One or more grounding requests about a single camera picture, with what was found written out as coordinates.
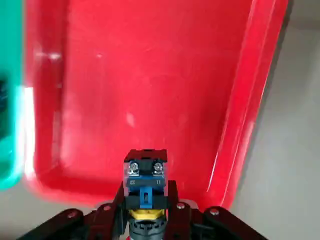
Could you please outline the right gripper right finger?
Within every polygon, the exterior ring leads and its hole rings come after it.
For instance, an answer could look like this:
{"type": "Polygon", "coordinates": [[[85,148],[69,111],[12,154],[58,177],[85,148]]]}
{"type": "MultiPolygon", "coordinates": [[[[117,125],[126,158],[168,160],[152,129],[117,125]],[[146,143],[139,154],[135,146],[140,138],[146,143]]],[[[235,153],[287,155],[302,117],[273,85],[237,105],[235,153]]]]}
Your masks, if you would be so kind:
{"type": "Polygon", "coordinates": [[[179,200],[174,180],[168,181],[168,219],[164,240],[265,240],[266,238],[221,206],[205,211],[179,200]]]}

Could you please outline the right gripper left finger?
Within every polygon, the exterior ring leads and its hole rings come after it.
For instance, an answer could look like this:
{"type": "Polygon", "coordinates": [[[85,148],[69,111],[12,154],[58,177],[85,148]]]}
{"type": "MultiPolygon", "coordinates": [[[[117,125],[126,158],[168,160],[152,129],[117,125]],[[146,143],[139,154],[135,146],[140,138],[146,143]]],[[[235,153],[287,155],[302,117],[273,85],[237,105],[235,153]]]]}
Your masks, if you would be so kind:
{"type": "Polygon", "coordinates": [[[118,240],[125,234],[128,212],[121,184],[110,203],[88,214],[76,208],[66,209],[29,232],[20,240],[118,240]]]}

